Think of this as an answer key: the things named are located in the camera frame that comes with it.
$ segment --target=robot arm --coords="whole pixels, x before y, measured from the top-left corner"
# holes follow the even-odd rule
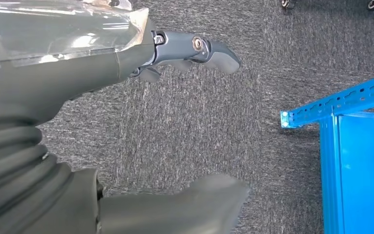
[[[71,172],[39,145],[35,126],[83,93],[127,77],[157,81],[157,66],[192,63],[232,73],[221,43],[157,31],[148,10],[75,0],[0,0],[0,234],[228,233],[247,187],[228,176],[173,196],[102,198],[96,170]]]
[[[240,66],[221,43],[156,31],[148,9],[129,12],[75,0],[0,1],[0,117],[42,124],[85,92],[128,76],[156,81],[153,67],[192,62],[228,73]]]

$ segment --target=blue shelving unit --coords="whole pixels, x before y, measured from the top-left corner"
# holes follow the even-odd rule
[[[290,111],[282,128],[319,123],[325,234],[374,234],[374,79]]]

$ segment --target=blue metal beam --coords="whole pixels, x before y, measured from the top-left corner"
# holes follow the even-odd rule
[[[320,122],[320,167],[325,234],[345,234],[340,175],[338,117]]]
[[[298,128],[328,116],[374,108],[374,79],[290,111],[281,111],[282,128]]]

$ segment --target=transparent plastic sheet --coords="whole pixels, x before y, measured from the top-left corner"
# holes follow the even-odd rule
[[[148,9],[99,1],[0,0],[0,67],[115,53],[143,40]]]
[[[128,0],[82,0],[83,2],[95,4],[95,5],[104,5],[117,7],[119,9],[124,9],[132,11],[132,4]]]

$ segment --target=bolt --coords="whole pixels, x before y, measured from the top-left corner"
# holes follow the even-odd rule
[[[193,37],[193,49],[195,51],[201,51],[203,49],[203,41],[201,38],[197,36]]]
[[[154,44],[164,44],[164,37],[162,35],[156,35],[154,36]]]

